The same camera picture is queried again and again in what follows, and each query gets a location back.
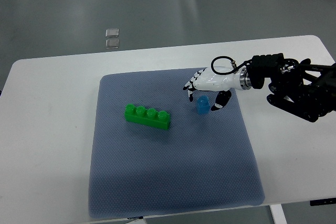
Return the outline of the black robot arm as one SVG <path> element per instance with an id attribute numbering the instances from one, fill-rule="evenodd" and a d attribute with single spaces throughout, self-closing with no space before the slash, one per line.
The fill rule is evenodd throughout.
<path id="1" fill-rule="evenodd" d="M 279 53 L 253 56 L 244 65 L 252 88 L 270 79 L 271 105 L 309 122 L 335 111 L 335 64 L 313 65 L 309 58 L 298 62 Z"/>

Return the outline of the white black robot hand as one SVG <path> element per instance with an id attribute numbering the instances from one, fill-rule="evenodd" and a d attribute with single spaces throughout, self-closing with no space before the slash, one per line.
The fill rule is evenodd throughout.
<path id="1" fill-rule="evenodd" d="M 217 111 L 225 107 L 229 102 L 232 96 L 231 89 L 243 90 L 239 78 L 239 73 L 218 75 L 211 68 L 205 68 L 194 73 L 183 87 L 183 90 L 187 91 L 190 102 L 193 101 L 194 91 L 218 92 L 215 102 L 211 107 L 211 111 Z"/>

